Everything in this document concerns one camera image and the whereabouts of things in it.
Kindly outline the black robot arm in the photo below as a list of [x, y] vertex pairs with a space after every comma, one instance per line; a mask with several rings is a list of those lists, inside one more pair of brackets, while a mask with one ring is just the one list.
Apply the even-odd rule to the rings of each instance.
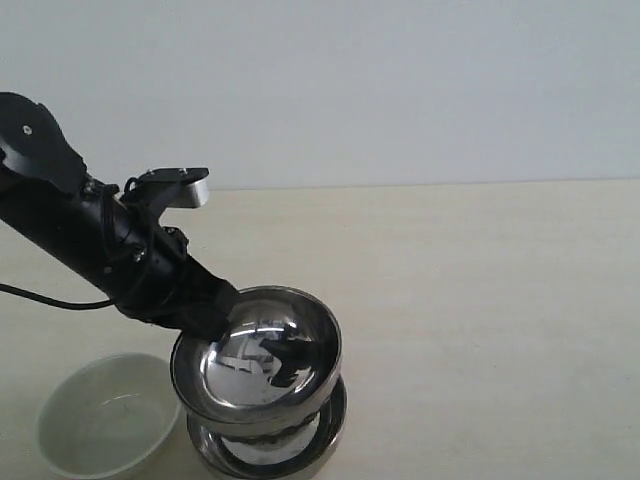
[[217, 341], [239, 299], [227, 280], [188, 252], [189, 240], [159, 219], [168, 208], [199, 208], [205, 167], [159, 168], [125, 186], [92, 176], [41, 103], [1, 95], [1, 219], [103, 292], [72, 303], [17, 287], [4, 290], [57, 308], [113, 306], [128, 318]]

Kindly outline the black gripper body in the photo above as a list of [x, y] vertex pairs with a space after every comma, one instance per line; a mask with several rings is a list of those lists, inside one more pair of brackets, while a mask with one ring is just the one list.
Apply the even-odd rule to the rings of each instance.
[[116, 296], [123, 315], [163, 328], [180, 330], [177, 314], [189, 307], [212, 307], [217, 279], [187, 251], [178, 229], [152, 227], [145, 240], [142, 265], [131, 286]]

